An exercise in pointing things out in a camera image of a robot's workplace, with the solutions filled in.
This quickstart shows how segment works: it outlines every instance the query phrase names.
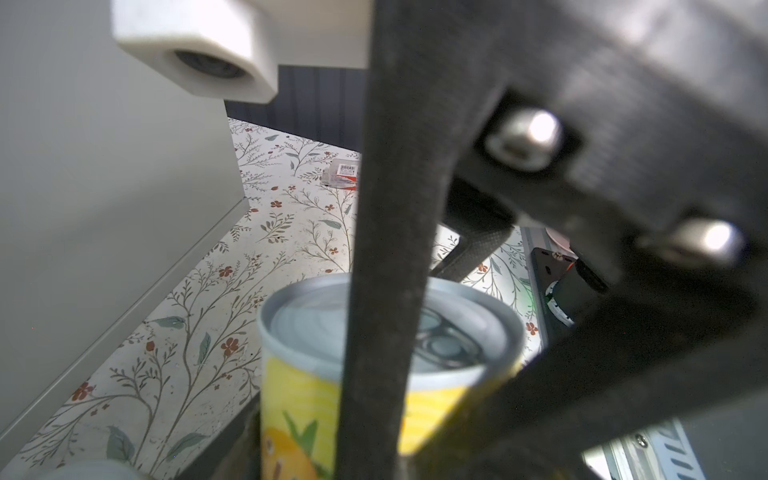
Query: metal frame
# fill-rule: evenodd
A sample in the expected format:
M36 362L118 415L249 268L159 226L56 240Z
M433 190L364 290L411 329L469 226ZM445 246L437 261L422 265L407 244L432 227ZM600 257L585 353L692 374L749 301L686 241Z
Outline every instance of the metal frame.
M650 427L647 438L663 478L706 480L679 420L671 419Z
M398 475L593 478L581 461L585 449L768 384L768 325L759 303L768 269L760 248L738 270L692 272L627 242L704 205L709 214L749 225L752 245L766 244L768 223L750 223L764 207L756 199L766 193L768 169L760 161L764 129L750 124L754 105L748 115L738 113L736 97L713 106L715 84L694 90L689 71L678 69L670 80L644 63L641 55L653 53L644 50L650 40L636 45L610 22L636 18L652 26L643 2L589 4L594 9L566 0L377 2L339 480L395 474L432 236L454 175L508 211L521 208L577 237L580 253L605 258L592 266L611 280L623 278L594 315L516 378L481 402L464 401L400 463ZM721 38L745 35L704 2L654 5L654 14L668 14L673 24L695 18L697 28L711 27L721 35L713 40L718 54L731 53ZM650 26L649 39L704 48ZM695 32L711 39L706 30ZM764 78L765 68L756 65L761 51L751 46L738 62ZM538 174L514 172L482 151L498 112L520 104L547 108L564 125L564 148ZM632 143L638 128L643 142ZM681 184L691 151L709 170ZM616 157L622 168L609 161ZM759 180L732 175L730 158L751 162ZM406 174L409 185L402 187ZM730 202L707 203L707 188L710 197Z

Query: small package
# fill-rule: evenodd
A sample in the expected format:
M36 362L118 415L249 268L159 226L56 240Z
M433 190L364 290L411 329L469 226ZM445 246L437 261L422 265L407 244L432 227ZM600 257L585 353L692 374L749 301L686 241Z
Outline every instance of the small package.
M357 190L357 176L360 172L359 160L336 158L323 171L320 182L326 187Z

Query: dark blue wall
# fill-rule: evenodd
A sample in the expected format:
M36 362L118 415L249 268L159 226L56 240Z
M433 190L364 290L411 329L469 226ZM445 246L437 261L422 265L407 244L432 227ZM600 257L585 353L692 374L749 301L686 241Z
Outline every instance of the dark blue wall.
M360 151L366 76L365 70L281 66L271 103L224 103L232 118Z

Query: leaf pattern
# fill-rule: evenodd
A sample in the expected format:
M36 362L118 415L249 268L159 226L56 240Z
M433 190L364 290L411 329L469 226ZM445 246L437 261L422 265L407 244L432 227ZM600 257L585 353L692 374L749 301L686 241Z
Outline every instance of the leaf pattern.
M320 480L333 480L333 475L331 475L331 472L327 468L317 462L312 462L312 466L315 467L317 478L320 478Z
M183 329L184 328L184 319L180 316L167 316L163 319L157 319L152 320L159 326L164 326L166 328L172 328L172 329Z
M187 433L185 436L181 437L179 441L174 444L174 446L170 447L170 450L168 450L168 455L165 459L171 460L176 458L177 455L182 453L185 449L195 446L202 442L203 439L207 438L208 435L202 435L197 432Z
M290 418L290 415L285 410L283 410L283 417L286 420L286 424L288 424L288 432L290 433L291 438L294 440L298 439L300 435L299 429L296 428L296 423L293 422L293 419Z
M259 392L263 301L288 283L353 268L357 192L324 187L320 176L332 159L359 154L237 120L230 132L247 214L83 380L76 400L68 397L3 478L84 458L115 458L157 480L173 478ZM456 243L440 227L434 261ZM537 329L519 230L482 265L464 283L510 305L533 325L527 332ZM540 341L526 336L526 361ZM313 449L317 428L294 426L303 449Z
M323 222L325 225L327 225L327 226L329 226L331 228L335 228L337 230L341 230L341 223L339 223L339 222L335 222L333 220L321 220L321 222Z
M202 341L200 341L200 353L197 355L198 364L205 362L205 357L208 354L209 349L210 349L210 335L208 334L208 332L205 332L205 336L203 337Z
M134 456L134 444L118 427L110 426L107 440L107 458L129 462Z

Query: metal bolt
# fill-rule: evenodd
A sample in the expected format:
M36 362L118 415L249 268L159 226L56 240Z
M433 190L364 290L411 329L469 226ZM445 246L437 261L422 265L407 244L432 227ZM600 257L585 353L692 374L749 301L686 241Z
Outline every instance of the metal bolt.
M648 440L641 434L636 433L634 436L634 441L637 442L637 444L643 447L644 449L648 448Z
M485 151L497 161L525 172L545 169L563 141L560 121L542 108L510 111L485 137Z
M637 244L685 268L727 268L738 263L746 240L732 223L694 217L680 222L666 236L641 238Z

